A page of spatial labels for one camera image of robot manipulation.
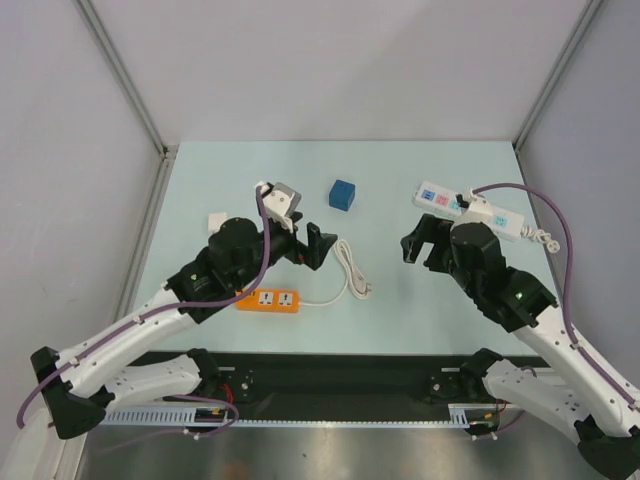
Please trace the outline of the orange power strip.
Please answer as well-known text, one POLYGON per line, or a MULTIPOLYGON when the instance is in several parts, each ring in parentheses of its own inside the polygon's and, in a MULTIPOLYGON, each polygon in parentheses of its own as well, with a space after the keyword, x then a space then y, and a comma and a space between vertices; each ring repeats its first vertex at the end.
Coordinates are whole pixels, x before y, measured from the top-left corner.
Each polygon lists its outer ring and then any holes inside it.
POLYGON ((299 295, 294 290, 256 289, 235 303, 240 311, 295 314, 299 311, 299 295))

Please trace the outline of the white charger plug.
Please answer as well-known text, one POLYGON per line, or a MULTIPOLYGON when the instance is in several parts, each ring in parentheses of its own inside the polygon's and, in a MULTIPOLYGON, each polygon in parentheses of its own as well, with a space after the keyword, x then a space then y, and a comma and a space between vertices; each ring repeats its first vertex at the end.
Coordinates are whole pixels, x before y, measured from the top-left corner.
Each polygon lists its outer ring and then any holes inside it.
POLYGON ((207 217, 207 230, 210 235, 217 233, 228 220, 226 212, 212 213, 207 217))

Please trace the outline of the blue cube adapter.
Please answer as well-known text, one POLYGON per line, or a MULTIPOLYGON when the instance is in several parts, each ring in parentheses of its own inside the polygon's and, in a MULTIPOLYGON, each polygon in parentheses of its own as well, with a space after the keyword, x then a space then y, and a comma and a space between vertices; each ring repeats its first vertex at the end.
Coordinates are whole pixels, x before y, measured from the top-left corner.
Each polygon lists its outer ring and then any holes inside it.
POLYGON ((329 206, 340 211, 348 212, 355 199, 355 194, 356 187, 354 184, 337 179, 329 191, 329 206))

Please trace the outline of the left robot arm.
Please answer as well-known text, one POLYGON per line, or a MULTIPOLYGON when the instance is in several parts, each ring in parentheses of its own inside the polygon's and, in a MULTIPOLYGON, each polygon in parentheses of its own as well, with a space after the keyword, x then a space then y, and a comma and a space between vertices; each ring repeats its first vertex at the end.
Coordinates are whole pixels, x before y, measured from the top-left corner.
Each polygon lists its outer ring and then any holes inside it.
POLYGON ((307 239, 300 242, 296 229, 273 220, 258 228, 249 219, 229 219, 143 307, 73 348, 43 347, 33 353, 38 392, 58 437, 78 437, 119 407, 182 395, 214 397, 221 372, 204 349, 191 349, 164 363, 132 363, 160 341, 203 323, 256 287, 280 259, 320 268, 338 237, 309 223, 307 239))

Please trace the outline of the white power strip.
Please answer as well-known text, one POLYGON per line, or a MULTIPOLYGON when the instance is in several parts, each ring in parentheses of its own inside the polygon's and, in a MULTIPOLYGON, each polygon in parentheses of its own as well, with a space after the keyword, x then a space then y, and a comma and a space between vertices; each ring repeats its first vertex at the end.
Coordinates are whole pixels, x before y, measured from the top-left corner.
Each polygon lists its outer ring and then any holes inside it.
MULTIPOLYGON (((447 220, 455 220, 463 211, 457 202, 458 192, 423 181, 413 196, 413 204, 427 212, 438 215, 447 220)), ((524 216, 505 210, 498 206, 491 206, 492 216, 486 221, 490 229, 500 238, 517 241, 521 238, 524 227, 524 216)))

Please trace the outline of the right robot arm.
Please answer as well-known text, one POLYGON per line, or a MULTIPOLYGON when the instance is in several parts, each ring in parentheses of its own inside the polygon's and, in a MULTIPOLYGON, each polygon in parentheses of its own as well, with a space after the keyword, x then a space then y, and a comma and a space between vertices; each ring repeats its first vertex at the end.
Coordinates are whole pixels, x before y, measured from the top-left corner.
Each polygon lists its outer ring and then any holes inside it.
POLYGON ((424 262, 450 275, 489 320, 534 350, 566 385, 551 386, 505 357, 481 349, 463 365, 461 388, 473 401, 490 395, 554 427, 581 457, 608 479, 628 479, 639 469, 639 403, 602 379, 565 326, 554 295, 532 274, 510 267, 494 233, 483 223, 455 225, 431 214, 401 239, 403 260, 424 262))

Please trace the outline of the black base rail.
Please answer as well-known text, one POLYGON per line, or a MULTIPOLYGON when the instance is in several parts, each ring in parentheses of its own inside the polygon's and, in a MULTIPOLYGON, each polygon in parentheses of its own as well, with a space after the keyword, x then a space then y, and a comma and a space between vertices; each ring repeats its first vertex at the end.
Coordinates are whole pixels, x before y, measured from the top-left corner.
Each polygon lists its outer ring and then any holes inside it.
POLYGON ((450 404, 498 405, 467 373, 468 355, 221 353, 198 396, 252 418, 426 419, 450 404))

